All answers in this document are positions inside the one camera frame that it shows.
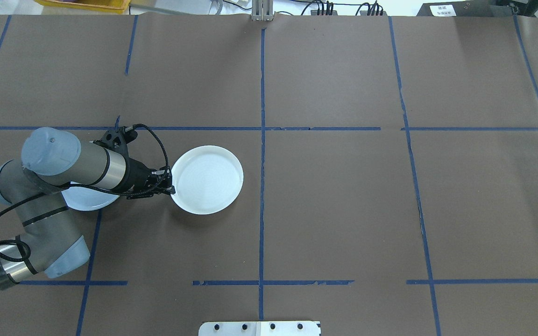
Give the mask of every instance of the label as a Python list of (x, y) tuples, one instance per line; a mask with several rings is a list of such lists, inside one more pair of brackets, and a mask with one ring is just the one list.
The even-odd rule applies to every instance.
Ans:
[(431, 7), (433, 16), (455, 16), (454, 6), (451, 5), (435, 5)]

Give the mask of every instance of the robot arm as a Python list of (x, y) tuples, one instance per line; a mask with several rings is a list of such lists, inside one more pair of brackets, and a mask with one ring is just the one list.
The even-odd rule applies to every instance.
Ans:
[(134, 139), (132, 127), (108, 131), (93, 143), (43, 127), (24, 143), (21, 161), (0, 167), (0, 202), (35, 198), (15, 208), (25, 231), (13, 238), (16, 245), (0, 245), (0, 290), (39, 272), (58, 277), (88, 261), (84, 236), (60, 193), (70, 181), (128, 198), (174, 193), (169, 166), (153, 170), (128, 157), (126, 144)]

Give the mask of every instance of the wire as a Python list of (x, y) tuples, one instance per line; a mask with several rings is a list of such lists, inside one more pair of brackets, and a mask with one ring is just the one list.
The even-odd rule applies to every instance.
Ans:
[[(0, 217), (2, 217), (6, 213), (14, 210), (15, 208), (17, 208), (17, 207), (19, 207), (19, 206), (21, 206), (23, 204), (26, 204), (26, 203), (28, 203), (30, 201), (36, 200), (37, 198), (40, 198), (42, 196), (45, 196), (45, 194), (39, 193), (39, 194), (36, 194), (34, 196), (30, 196), (29, 198), (26, 198), (25, 200), (19, 201), (16, 204), (13, 204), (12, 206), (10, 206), (9, 208), (6, 208), (6, 209), (2, 210), (0, 212)], [(24, 257), (21, 257), (21, 258), (12, 258), (12, 257), (9, 257), (8, 255), (3, 254), (3, 253), (0, 252), (0, 258), (1, 259), (7, 260), (7, 261), (13, 261), (13, 262), (23, 262), (23, 261), (27, 260), (28, 258), (30, 258), (30, 246), (28, 246), (28, 244), (26, 244), (24, 242), (17, 242), (15, 240), (0, 240), (0, 245), (16, 245), (16, 246), (22, 245), (24, 247), (24, 249), (26, 249), (26, 255), (24, 255)]]
[(321, 9), (321, 7), (323, 6), (323, 2), (320, 1), (320, 0), (312, 0), (312, 2), (308, 2), (308, 4), (304, 7), (303, 9), (303, 12), (300, 13), (300, 15), (304, 15), (306, 9), (311, 6), (312, 4), (317, 4), (317, 13), (319, 13), (319, 10)]
[(356, 14), (354, 14), (354, 16), (357, 16), (358, 13), (361, 12), (362, 6), (365, 6), (365, 5), (369, 7), (368, 11), (371, 11), (371, 4), (369, 4), (368, 2), (365, 2), (364, 4), (361, 4), (360, 6), (358, 6), (358, 9), (356, 10)]
[(217, 13), (215, 15), (221, 15), (222, 9), (224, 9), (224, 0), (217, 0)]
[[(303, 4), (308, 4), (309, 2), (313, 3), (313, 1), (303, 1), (303, 0), (290, 0), (290, 1), (302, 2)], [(358, 6), (358, 4), (335, 4), (335, 5), (338, 5), (338, 6)]]
[(244, 8), (243, 6), (240, 6), (239, 4), (236, 4), (236, 3), (233, 3), (233, 2), (231, 2), (231, 1), (227, 1), (227, 0), (224, 0), (224, 2), (225, 2), (226, 4), (230, 4), (230, 5), (234, 5), (234, 6), (236, 6), (236, 7), (240, 7), (240, 9), (245, 10), (245, 11), (249, 11), (249, 10), (252, 9), (252, 7), (250, 7), (250, 8)]

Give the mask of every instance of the white plate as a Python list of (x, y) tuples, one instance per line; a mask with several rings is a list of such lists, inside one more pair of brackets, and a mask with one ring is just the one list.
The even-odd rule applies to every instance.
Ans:
[(209, 215), (227, 208), (244, 183), (242, 165), (230, 151), (218, 146), (190, 149), (171, 168), (180, 208), (196, 215)]
[(62, 191), (66, 204), (74, 210), (93, 211), (104, 208), (117, 200), (119, 196), (101, 193), (100, 191), (73, 187)]

